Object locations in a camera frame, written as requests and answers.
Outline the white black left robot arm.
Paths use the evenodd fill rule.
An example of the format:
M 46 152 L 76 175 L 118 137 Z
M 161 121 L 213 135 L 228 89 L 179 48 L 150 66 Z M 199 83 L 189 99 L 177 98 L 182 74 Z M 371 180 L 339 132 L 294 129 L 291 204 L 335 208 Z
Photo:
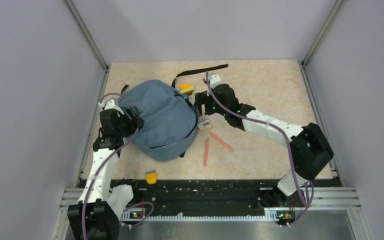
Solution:
M 67 212 L 76 240 L 115 240 L 119 236 L 119 218 L 109 203 L 113 170 L 121 150 L 144 125 L 135 106 L 105 109 L 99 119 L 101 127 L 92 145 L 89 177 L 77 203 Z

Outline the blue grey student backpack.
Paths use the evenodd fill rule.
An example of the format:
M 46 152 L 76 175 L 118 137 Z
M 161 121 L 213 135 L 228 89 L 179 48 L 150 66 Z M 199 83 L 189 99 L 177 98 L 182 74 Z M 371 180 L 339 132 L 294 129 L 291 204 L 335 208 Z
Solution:
M 136 106 L 143 127 L 132 144 L 158 162 L 183 157 L 198 134 L 199 117 L 192 103 L 159 79 L 146 80 L 132 88 L 125 85 L 118 99 L 120 108 Z

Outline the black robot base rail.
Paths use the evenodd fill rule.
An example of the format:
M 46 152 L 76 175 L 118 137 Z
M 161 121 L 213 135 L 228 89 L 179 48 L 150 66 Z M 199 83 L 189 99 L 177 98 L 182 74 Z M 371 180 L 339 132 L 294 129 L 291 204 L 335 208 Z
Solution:
M 298 193 L 284 196 L 273 179 L 246 180 L 112 180 L 111 187 L 130 185 L 133 200 L 129 205 L 151 202 L 153 217 L 182 214 L 185 217 L 263 216 L 269 208 L 287 210 L 303 207 Z

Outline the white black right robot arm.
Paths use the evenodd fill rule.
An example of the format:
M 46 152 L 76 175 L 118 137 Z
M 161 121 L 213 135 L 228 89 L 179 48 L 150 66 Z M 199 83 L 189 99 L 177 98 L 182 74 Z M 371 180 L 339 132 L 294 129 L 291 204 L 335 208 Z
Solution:
M 300 126 L 270 117 L 254 106 L 240 103 L 226 83 L 196 93 L 193 106 L 199 116 L 222 115 L 231 127 L 259 134 L 286 147 L 291 168 L 273 192 L 273 200 L 279 206 L 287 206 L 297 188 L 313 181 L 334 157 L 319 125 L 311 122 Z

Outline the pink white small stapler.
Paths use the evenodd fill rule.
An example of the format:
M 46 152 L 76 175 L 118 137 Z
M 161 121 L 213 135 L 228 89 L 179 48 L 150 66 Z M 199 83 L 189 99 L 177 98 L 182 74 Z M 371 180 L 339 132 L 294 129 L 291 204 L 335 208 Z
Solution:
M 197 126 L 199 130 L 208 130 L 213 127 L 209 120 L 199 122 Z

